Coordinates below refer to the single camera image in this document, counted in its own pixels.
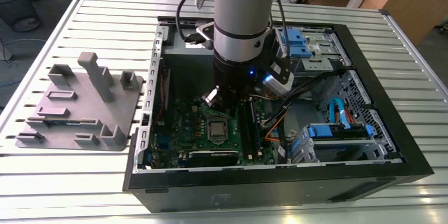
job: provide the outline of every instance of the cpu socket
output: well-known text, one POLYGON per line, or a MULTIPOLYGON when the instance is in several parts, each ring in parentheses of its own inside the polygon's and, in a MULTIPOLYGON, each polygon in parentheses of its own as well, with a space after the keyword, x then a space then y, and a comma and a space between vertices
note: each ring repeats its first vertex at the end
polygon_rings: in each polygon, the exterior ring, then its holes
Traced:
POLYGON ((221 145, 229 138, 227 128, 227 118, 207 118, 207 136, 213 144, 221 145))

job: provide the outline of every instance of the floor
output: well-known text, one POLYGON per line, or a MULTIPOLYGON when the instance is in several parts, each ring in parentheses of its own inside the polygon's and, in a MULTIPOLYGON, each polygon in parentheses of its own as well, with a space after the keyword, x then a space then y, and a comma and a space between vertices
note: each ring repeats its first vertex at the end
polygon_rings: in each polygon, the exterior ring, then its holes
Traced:
MULTIPOLYGON (((35 38, 47 39, 56 23, 72 0, 41 0, 35 2, 35 8, 41 18, 40 27, 28 33, 15 33, 9 27, 0 22, 0 38, 4 42, 16 39, 35 38)), ((432 66, 440 79, 448 85, 448 33, 439 34, 433 30, 424 41, 417 45, 417 49, 432 66)), ((0 60, 0 112, 9 101, 9 98, 19 84, 3 86, 4 84, 20 81, 41 49, 43 42, 21 41, 7 46, 15 55, 15 61, 7 64, 0 60)))

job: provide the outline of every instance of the white desk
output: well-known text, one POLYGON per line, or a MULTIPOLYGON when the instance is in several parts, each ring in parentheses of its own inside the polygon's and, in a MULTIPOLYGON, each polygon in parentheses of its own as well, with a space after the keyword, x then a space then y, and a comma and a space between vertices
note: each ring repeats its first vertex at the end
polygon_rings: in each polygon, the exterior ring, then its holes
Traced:
MULTIPOLYGON (((355 202, 151 215, 121 192, 128 151, 16 147, 55 63, 83 71, 76 59, 96 52, 111 73, 148 78, 157 16, 175 16, 180 0, 73 0, 0 115, 0 221, 67 224, 148 223, 445 223, 448 219, 448 92, 393 21, 375 10, 285 4, 289 21, 345 24, 400 112, 435 175, 355 202)), ((213 2, 181 16, 212 17, 213 2)), ((273 17, 280 19, 277 6, 273 17)), ((135 119, 141 109, 135 111, 135 119)), ((132 124, 131 132, 137 127, 132 124)))

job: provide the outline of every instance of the blue latch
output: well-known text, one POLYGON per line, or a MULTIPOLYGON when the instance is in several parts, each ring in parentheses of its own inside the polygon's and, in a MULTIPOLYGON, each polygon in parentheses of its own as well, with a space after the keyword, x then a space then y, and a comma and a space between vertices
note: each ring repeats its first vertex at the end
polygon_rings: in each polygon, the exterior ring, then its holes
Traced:
POLYGON ((316 136, 333 136, 328 125, 313 125, 316 136))
POLYGON ((313 53, 309 52, 307 47, 291 46, 289 55, 292 58, 311 58, 313 53))
MULTIPOLYGON (((299 29, 287 29, 291 46, 304 46, 307 39, 303 37, 299 29)), ((281 35, 281 41, 285 43, 285 35, 281 35)))
POLYGON ((369 136, 375 135, 375 130, 373 130, 373 127, 372 127, 371 124, 365 125, 365 130, 367 130, 367 133, 369 134, 369 136))
MULTIPOLYGON (((311 58, 313 53, 307 47, 307 38, 303 37, 299 29, 287 29, 289 39, 289 56, 292 58, 311 58)), ((281 34, 281 42, 285 44, 285 33, 281 34)))
POLYGON ((309 137, 315 137, 316 136, 316 132, 312 126, 308 126, 308 135, 309 137))

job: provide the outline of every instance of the blue cable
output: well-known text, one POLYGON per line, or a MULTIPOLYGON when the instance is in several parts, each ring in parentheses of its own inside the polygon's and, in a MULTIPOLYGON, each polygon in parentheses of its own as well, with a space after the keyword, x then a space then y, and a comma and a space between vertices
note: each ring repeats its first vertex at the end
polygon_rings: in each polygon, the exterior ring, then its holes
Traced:
POLYGON ((20 80, 20 81, 15 81, 15 82, 12 82, 12 83, 7 83, 7 84, 0 84, 0 88, 1 88, 1 87, 5 87, 5 86, 9 86, 9 85, 15 85, 15 84, 19 83, 19 82, 21 82, 21 80, 20 80))
POLYGON ((329 102, 329 122, 335 123, 335 105, 337 104, 339 107, 339 114, 340 114, 340 122, 344 124, 344 128, 349 129, 351 125, 347 120, 347 114, 345 114, 345 108, 344 108, 344 102, 340 98, 332 98, 329 102))

